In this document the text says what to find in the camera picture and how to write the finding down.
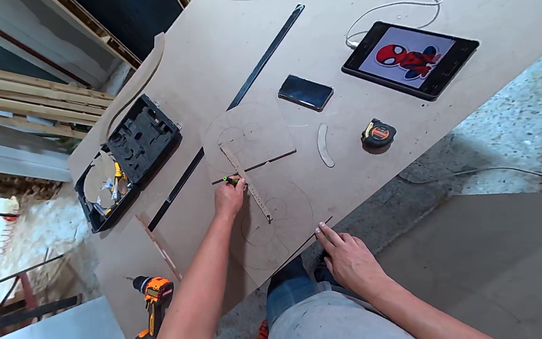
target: gray shirt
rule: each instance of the gray shirt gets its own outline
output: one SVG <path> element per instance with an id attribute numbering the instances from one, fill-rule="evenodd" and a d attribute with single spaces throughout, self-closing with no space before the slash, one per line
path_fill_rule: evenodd
<path id="1" fill-rule="evenodd" d="M 287 309 L 277 318 L 269 339 L 377 338 L 411 339 L 381 315 L 335 291 L 325 291 Z"/>

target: red shoe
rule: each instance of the red shoe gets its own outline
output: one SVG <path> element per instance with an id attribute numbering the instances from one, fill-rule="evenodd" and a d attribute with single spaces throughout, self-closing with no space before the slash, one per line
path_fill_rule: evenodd
<path id="1" fill-rule="evenodd" d="M 258 328 L 258 336 L 256 339 L 268 339 L 269 337 L 269 322 L 267 320 L 263 320 L 260 324 L 260 327 Z"/>

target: tape measure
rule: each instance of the tape measure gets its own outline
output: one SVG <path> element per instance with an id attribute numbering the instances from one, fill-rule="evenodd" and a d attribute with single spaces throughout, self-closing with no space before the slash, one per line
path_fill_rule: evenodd
<path id="1" fill-rule="evenodd" d="M 370 148 L 381 148 L 394 140 L 396 128 L 384 124 L 379 119 L 373 119 L 361 134 L 361 142 Z"/>

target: hand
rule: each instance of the hand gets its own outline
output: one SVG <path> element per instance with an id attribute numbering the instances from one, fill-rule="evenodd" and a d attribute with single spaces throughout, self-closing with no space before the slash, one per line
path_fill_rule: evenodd
<path id="1" fill-rule="evenodd" d="M 228 182 L 219 186 L 214 191 L 214 206 L 217 215 L 235 218 L 244 203 L 245 179 L 238 176 L 231 178 L 239 179 L 239 182 L 235 187 Z"/>
<path id="2" fill-rule="evenodd" d="M 336 233 L 325 223 L 315 229 L 317 239 L 329 253 L 327 268 L 343 287 L 362 296 L 366 291 L 378 291 L 392 279 L 373 257 L 363 240 L 348 233 Z"/>

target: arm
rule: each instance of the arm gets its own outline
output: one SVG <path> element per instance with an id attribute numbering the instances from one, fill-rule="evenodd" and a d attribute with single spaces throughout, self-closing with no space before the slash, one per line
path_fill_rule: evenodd
<path id="1" fill-rule="evenodd" d="M 417 339 L 470 338 L 488 335 L 426 304 L 390 279 L 365 243 L 346 233 L 336 233 L 325 223 L 315 230 L 329 253 L 327 268 L 337 282 L 363 297 Z"/>
<path id="2" fill-rule="evenodd" d="M 223 304 L 229 241 L 244 198 L 245 180 L 214 193 L 215 215 L 166 312 L 159 338 L 212 338 Z"/>

